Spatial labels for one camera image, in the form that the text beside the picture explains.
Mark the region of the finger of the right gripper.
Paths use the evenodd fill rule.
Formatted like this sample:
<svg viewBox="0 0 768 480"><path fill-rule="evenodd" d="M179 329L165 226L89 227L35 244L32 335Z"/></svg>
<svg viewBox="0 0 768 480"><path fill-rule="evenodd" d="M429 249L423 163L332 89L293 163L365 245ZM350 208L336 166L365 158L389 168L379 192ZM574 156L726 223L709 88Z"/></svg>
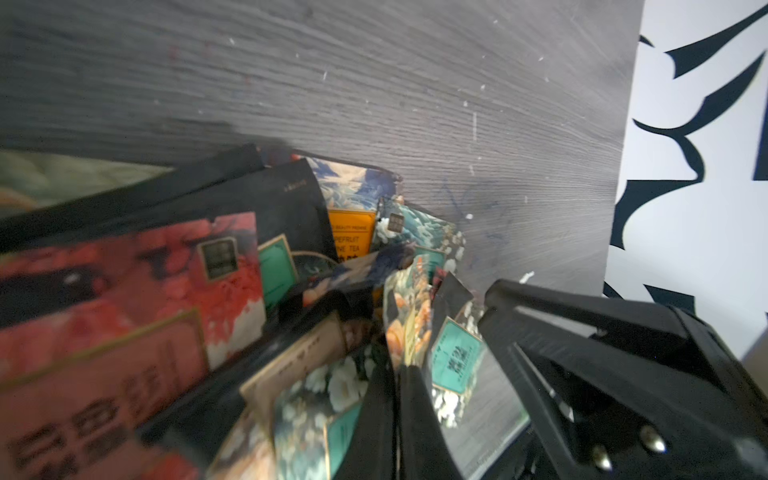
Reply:
<svg viewBox="0 0 768 480"><path fill-rule="evenodd" d="M766 477L766 397L707 323L509 280L485 305L480 332L530 420L491 478Z"/></svg>

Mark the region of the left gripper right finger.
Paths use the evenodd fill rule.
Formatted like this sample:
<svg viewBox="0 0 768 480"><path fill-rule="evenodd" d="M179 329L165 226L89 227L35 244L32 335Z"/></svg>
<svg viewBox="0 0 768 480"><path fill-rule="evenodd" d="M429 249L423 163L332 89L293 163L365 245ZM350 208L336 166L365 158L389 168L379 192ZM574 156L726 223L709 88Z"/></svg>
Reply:
<svg viewBox="0 0 768 480"><path fill-rule="evenodd" d="M398 418L401 479L462 479L416 366L402 365Z"/></svg>

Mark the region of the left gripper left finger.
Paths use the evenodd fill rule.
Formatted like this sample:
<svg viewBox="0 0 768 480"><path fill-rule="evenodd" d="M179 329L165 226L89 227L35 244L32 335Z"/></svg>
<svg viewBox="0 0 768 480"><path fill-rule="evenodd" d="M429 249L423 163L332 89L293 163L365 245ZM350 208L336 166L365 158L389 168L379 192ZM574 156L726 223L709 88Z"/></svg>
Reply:
<svg viewBox="0 0 768 480"><path fill-rule="evenodd" d="M395 478L395 381L389 361L373 372L338 480Z"/></svg>

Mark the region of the green label tea bag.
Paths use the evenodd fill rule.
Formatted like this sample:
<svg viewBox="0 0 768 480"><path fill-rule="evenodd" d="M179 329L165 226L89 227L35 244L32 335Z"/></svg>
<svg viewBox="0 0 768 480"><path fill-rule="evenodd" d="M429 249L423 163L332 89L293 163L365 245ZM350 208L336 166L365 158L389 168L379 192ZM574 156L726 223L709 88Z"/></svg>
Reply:
<svg viewBox="0 0 768 480"><path fill-rule="evenodd" d="M486 345L478 322L484 307L452 273L432 300L433 335L427 356L427 380L439 423L456 428L472 398Z"/></svg>

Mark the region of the beige label floral tea bag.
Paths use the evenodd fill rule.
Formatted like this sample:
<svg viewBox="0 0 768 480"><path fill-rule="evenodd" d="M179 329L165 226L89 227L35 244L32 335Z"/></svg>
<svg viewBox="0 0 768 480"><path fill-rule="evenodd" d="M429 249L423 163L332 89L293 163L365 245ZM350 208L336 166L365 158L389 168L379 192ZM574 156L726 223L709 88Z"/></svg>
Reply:
<svg viewBox="0 0 768 480"><path fill-rule="evenodd" d="M326 316L239 388L245 408L208 479L330 479L383 362L367 318Z"/></svg>

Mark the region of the yellow label tea bag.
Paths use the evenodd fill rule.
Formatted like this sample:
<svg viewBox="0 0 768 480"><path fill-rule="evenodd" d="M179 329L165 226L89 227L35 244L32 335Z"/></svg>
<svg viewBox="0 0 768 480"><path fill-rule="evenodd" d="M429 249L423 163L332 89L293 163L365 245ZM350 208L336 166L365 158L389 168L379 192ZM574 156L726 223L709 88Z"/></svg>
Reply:
<svg viewBox="0 0 768 480"><path fill-rule="evenodd" d="M326 203L337 257L344 262L370 253L378 203L401 193L402 177L379 167L294 153L306 160Z"/></svg>

